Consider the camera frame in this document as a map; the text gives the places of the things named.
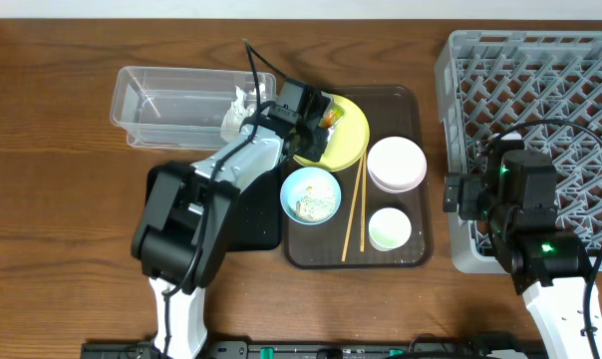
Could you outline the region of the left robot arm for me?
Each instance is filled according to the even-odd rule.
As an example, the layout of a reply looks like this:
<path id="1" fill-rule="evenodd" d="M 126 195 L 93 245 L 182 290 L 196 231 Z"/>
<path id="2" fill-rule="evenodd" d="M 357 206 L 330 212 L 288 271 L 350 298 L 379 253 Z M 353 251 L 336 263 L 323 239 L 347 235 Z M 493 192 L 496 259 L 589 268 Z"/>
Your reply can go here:
<path id="1" fill-rule="evenodd" d="M 158 358 L 194 358 L 207 338 L 205 289 L 228 250 L 226 231 L 241 194 L 287 158 L 326 141 L 334 106 L 318 91 L 256 107 L 236 138 L 206 160 L 169 162 L 148 176 L 145 210 L 132 255 L 150 280 L 157 305 Z"/>

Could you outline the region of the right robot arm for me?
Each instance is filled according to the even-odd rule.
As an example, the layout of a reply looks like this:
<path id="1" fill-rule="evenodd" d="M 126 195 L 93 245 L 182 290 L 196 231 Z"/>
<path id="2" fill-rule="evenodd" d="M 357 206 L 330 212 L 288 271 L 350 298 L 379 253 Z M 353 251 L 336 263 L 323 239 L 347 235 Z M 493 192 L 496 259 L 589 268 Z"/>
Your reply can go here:
<path id="1" fill-rule="evenodd" d="M 602 358 L 598 292 L 578 235 L 556 226 L 557 171 L 528 150 L 494 156 L 482 175 L 450 173 L 444 210 L 482 220 L 493 255 L 513 281 L 551 358 Z"/>

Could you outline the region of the pale green cup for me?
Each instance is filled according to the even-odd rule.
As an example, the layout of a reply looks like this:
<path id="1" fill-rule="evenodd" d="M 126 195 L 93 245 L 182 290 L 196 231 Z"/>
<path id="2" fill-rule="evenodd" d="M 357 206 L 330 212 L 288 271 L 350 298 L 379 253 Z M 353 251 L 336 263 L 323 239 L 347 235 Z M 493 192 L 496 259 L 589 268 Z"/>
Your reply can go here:
<path id="1" fill-rule="evenodd" d="M 405 245 L 412 235 L 412 223 L 401 210 L 385 207 L 377 210 L 368 223 L 371 245 L 379 251 L 390 251 Z"/>

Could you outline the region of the yellow plate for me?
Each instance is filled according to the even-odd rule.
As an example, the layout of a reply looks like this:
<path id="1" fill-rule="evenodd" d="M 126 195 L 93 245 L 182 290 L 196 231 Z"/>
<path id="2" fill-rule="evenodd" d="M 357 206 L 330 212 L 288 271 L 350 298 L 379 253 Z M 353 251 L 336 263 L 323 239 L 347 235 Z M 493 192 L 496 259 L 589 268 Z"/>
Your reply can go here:
<path id="1" fill-rule="evenodd" d="M 335 95 L 335 104 L 345 110 L 337 124 L 319 162 L 295 156 L 294 161 L 303 167 L 317 167 L 328 172 L 338 172 L 357 163 L 367 149 L 370 128 L 364 112 L 346 97 Z"/>

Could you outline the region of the rice food waste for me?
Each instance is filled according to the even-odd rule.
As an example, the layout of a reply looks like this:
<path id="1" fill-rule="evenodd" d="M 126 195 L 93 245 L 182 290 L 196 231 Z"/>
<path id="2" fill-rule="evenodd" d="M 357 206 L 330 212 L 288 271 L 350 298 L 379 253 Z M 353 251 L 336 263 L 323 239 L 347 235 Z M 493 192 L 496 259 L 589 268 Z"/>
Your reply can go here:
<path id="1" fill-rule="evenodd" d="M 296 201 L 295 215 L 307 222 L 329 218 L 336 208 L 334 192 L 329 187 L 307 186 L 304 195 Z"/>

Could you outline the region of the white tissue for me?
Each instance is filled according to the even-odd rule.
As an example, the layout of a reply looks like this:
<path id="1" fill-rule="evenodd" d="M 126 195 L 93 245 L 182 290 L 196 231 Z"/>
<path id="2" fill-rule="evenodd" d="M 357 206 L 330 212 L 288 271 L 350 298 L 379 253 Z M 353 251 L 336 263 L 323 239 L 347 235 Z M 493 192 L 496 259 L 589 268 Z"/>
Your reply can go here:
<path id="1" fill-rule="evenodd" d="M 238 86 L 235 87 L 236 99 L 231 102 L 226 111 L 221 127 L 220 135 L 227 143 L 232 142 L 239 134 L 242 122 L 256 111 L 256 104 L 247 102 L 248 95 Z"/>

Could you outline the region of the light blue bowl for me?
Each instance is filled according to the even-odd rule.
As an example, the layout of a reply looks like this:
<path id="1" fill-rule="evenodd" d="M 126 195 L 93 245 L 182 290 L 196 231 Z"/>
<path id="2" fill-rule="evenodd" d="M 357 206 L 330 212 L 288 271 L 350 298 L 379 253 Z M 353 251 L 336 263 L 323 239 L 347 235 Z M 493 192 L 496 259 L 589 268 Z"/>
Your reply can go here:
<path id="1" fill-rule="evenodd" d="M 341 204 L 341 187 L 336 178 L 319 168 L 293 171 L 283 182 L 279 200 L 284 213 L 304 225 L 331 219 Z"/>

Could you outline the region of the green snack wrapper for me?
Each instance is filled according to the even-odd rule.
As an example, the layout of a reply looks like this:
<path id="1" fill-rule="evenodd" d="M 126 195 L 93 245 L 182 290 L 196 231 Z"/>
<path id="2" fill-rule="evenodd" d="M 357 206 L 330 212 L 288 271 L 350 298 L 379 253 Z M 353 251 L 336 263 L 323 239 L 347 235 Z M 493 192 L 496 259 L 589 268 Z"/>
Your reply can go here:
<path id="1" fill-rule="evenodd" d="M 332 108 L 324 114 L 319 126 L 324 129 L 334 128 L 344 116 L 345 110 L 339 105 L 333 105 Z"/>

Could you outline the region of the pink bowl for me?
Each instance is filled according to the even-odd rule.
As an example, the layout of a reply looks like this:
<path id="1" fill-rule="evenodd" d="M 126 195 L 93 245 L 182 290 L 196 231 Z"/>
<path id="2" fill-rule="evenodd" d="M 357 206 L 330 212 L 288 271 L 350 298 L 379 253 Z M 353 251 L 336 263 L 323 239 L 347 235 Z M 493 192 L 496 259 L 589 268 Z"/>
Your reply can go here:
<path id="1" fill-rule="evenodd" d="M 427 174 L 423 150 L 403 137 L 387 137 L 368 152 L 367 170 L 373 183 L 388 193 L 401 193 L 419 186 Z"/>

